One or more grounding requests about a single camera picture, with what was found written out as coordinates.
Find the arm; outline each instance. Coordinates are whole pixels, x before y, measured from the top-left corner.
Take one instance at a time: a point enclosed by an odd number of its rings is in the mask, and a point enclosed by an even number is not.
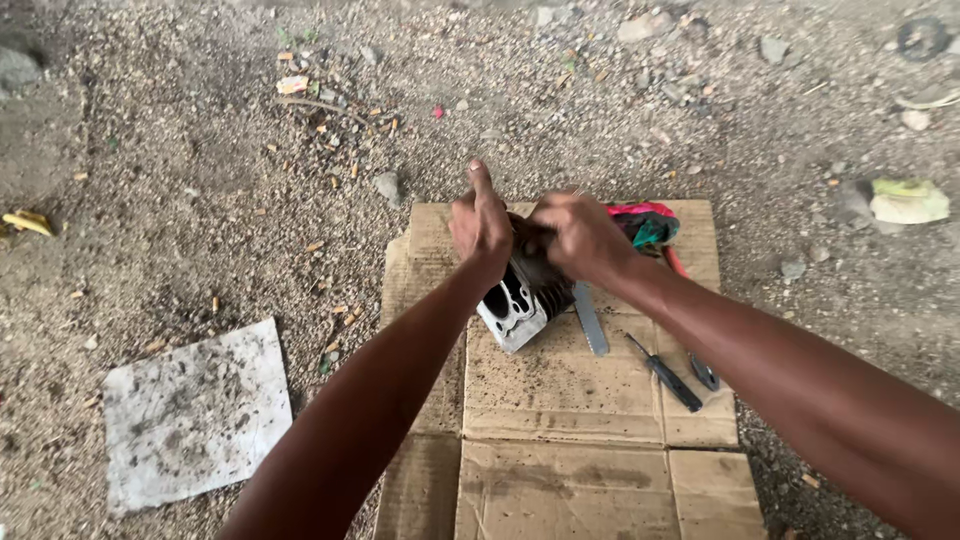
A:
[[[708,363],[797,452],[917,538],[955,534],[960,414],[807,331],[637,254],[588,197],[555,194],[533,219],[550,258],[643,311]]]
[[[453,205],[464,262],[360,348],[276,443],[219,538],[343,537],[413,424],[477,304],[503,278],[513,235],[487,169]]]

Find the hand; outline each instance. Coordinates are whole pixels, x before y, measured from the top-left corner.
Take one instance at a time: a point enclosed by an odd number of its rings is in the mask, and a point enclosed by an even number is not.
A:
[[[590,196],[548,193],[530,219],[556,231],[547,256],[572,280],[609,288],[622,268],[637,258],[627,236]]]
[[[473,188],[453,202],[453,217],[447,224],[460,260],[477,261],[483,285],[493,288],[507,271],[514,249],[514,233],[507,209],[493,191],[490,171],[481,160],[473,160],[467,170]]]

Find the metal engine part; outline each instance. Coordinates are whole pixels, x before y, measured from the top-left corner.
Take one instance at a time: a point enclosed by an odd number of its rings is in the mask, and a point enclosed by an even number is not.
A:
[[[515,353],[547,323],[573,305],[573,283],[529,242],[525,220],[509,214],[514,252],[503,280],[490,289],[477,313],[506,353]]]

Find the saw blade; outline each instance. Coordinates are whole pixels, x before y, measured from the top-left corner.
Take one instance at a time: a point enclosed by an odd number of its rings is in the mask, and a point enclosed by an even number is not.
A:
[[[610,351],[610,345],[607,343],[607,337],[600,328],[600,321],[597,319],[596,309],[593,308],[593,301],[590,298],[590,291],[585,282],[577,282],[573,287],[574,306],[577,307],[577,316],[580,317],[580,326],[584,327],[584,335],[587,336],[587,343],[590,350],[597,356],[603,356]]]

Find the dirt ground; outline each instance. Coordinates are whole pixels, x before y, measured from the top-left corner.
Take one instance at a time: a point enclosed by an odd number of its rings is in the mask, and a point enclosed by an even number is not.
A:
[[[960,33],[960,4],[593,0],[542,26],[528,7],[489,4],[0,5],[46,54],[44,80],[0,103],[2,210],[43,213],[60,232],[0,241],[8,539],[211,537],[238,486],[107,515],[102,408],[88,402],[106,372],[160,338],[176,347],[273,315],[302,409],[328,377],[326,345],[339,340],[343,361],[374,332],[384,249],[410,204],[458,196],[473,156],[510,200],[569,184],[608,200],[709,199],[726,294],[960,405],[960,222],[883,226],[853,190],[923,176],[960,200],[960,108],[917,132],[894,102],[960,84],[960,55],[908,62],[891,47],[909,18]],[[618,41],[620,22],[654,7],[675,30]],[[760,55],[761,37],[789,42],[784,64]],[[276,59],[285,45],[312,53],[311,91],[343,96],[375,135],[275,103],[294,74]],[[686,106],[662,91],[680,83]],[[373,186],[385,171],[400,177],[399,209]],[[792,258],[806,270],[787,283]],[[365,315],[345,327],[340,305]],[[747,405],[738,415],[771,538],[901,537]],[[367,537],[373,515],[351,534]]]

